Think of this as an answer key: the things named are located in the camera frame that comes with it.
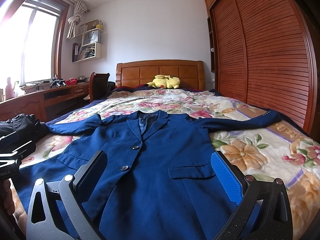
blue gripper pad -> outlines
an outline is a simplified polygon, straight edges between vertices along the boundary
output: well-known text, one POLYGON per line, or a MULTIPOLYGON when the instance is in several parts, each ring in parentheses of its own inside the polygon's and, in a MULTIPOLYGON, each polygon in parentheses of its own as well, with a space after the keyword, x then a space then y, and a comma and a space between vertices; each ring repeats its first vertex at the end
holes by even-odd
POLYGON ((242 186, 228 165, 220 157, 219 153, 214 152, 211 155, 211 166, 230 201, 236 202, 239 205, 243 197, 242 186))

sliding wardrobe door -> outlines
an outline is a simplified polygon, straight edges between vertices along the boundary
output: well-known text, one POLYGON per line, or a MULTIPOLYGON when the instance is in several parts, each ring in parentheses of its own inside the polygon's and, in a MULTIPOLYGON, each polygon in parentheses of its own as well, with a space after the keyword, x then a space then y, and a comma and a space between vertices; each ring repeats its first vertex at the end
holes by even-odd
POLYGON ((303 26, 291 0, 236 0, 248 64, 247 103, 305 122, 309 66, 303 26))
POLYGON ((219 0, 210 14, 218 46, 218 91, 225 97, 245 101, 243 33, 233 0, 219 0))
POLYGON ((218 91, 284 113, 310 133, 317 68, 299 7, 293 0, 213 0, 210 6, 218 91))

black bag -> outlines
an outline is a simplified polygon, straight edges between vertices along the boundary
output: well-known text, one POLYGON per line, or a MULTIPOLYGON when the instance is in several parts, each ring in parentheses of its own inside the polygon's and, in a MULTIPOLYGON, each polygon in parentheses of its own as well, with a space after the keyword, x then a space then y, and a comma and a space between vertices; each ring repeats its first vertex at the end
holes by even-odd
POLYGON ((28 141, 36 143, 49 133, 48 127, 45 123, 36 119, 34 114, 19 114, 6 122, 0 121, 0 137, 6 136, 15 131, 19 134, 19 140, 16 143, 12 143, 3 149, 0 149, 0 152, 10 153, 28 141))

desk drawer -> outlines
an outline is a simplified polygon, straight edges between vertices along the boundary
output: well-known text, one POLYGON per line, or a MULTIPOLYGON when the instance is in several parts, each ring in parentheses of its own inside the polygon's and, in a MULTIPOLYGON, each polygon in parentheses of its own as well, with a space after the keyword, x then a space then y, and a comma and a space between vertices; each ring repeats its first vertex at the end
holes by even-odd
POLYGON ((79 95, 87 95, 88 92, 88 86, 83 86, 83 87, 79 87, 79 88, 74 88, 72 89, 72 94, 76 97, 79 95))

blazer sleeve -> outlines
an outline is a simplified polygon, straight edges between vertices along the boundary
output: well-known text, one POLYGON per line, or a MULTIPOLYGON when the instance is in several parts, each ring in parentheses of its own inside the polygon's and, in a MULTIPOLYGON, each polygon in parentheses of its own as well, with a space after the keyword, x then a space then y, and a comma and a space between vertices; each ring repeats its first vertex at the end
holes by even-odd
POLYGON ((94 114, 87 119, 77 122, 61 123, 49 125, 49 131, 60 135, 81 135, 92 133, 97 127, 106 125, 114 119, 114 115, 101 120, 99 114, 94 114))
POLYGON ((270 110, 263 115, 259 115, 246 121, 220 118, 199 118, 195 119, 192 124, 199 128, 208 129, 209 132, 216 132, 263 128, 280 121, 280 114, 277 111, 270 110))

